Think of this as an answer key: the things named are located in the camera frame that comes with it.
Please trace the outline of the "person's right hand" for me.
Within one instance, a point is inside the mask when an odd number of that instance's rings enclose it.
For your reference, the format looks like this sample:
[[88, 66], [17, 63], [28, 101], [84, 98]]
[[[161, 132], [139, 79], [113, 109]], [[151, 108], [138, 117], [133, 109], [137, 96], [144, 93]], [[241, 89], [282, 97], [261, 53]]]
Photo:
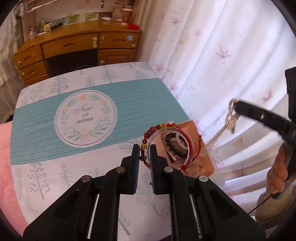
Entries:
[[283, 143], [278, 149], [277, 156], [267, 175], [267, 187], [271, 194], [276, 194], [285, 187], [285, 180], [288, 176], [287, 167], [285, 166], [286, 158], [287, 153], [285, 143]]

